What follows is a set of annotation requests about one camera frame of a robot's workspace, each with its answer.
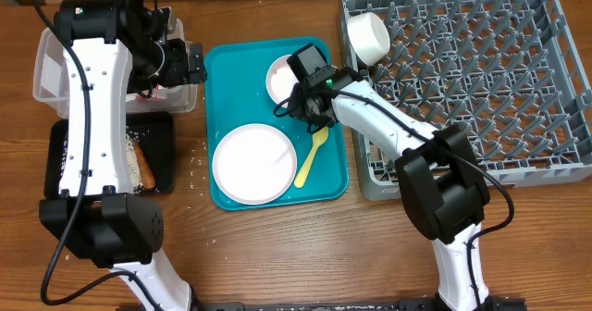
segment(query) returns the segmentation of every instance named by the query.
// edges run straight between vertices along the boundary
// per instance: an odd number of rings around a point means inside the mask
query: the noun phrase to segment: black tray
[[[138,140],[150,170],[154,174],[156,189],[136,193],[171,193],[175,189],[175,127],[167,112],[129,114],[126,116],[127,133]],[[62,159],[68,147],[68,120],[59,120],[49,137],[47,168],[43,194],[46,199],[58,197],[62,172]]]

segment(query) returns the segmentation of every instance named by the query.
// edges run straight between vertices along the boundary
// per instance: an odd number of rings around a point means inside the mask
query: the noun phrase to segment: transparent bin
[[[177,19],[175,32],[168,35],[168,39],[175,38],[184,39],[183,24],[180,19]],[[53,107],[61,118],[67,118],[69,77],[63,50],[62,44],[49,29],[45,29],[41,35],[35,60],[33,97],[37,101]],[[126,112],[191,112],[197,101],[197,87],[197,84],[186,84],[173,88],[160,87],[154,89],[151,99],[144,99],[136,93],[130,93],[126,96]]]

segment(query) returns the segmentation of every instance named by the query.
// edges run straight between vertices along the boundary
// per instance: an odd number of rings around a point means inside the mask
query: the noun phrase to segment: yellow spoon
[[[321,145],[323,145],[323,143],[325,143],[328,137],[329,128],[327,127],[324,127],[322,130],[313,134],[313,148],[311,149],[311,152],[308,153],[304,164],[302,164],[302,167],[298,172],[298,176],[296,176],[296,179],[294,180],[294,186],[296,186],[296,188],[302,188],[302,186],[304,186],[304,183],[308,178],[308,172],[311,171],[313,160],[315,160],[316,151]]]

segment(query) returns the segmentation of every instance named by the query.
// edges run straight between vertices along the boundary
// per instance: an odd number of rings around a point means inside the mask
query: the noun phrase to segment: dish rack
[[[592,175],[592,91],[559,0],[341,2],[344,64],[408,115],[464,130],[479,166],[502,184]],[[372,67],[357,61],[346,30],[368,11],[391,39]],[[400,198],[392,160],[356,131],[353,144],[364,197]]]

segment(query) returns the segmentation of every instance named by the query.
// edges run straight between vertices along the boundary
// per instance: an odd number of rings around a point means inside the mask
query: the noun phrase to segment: teal tray
[[[267,70],[276,59],[292,54],[308,43],[318,46],[330,63],[327,45],[315,37],[219,45],[207,54],[205,116],[210,167],[214,151],[226,134],[242,125],[263,123],[288,136],[296,149],[300,170],[313,145],[313,137],[306,132],[305,122],[290,117],[274,117],[272,111],[276,104],[267,94],[265,78]],[[231,200],[220,191],[210,170],[212,199],[226,210],[332,200],[345,192],[349,182],[343,130],[339,124],[329,130],[329,138],[319,148],[304,187],[297,189],[292,184],[285,193],[270,203],[243,205]]]

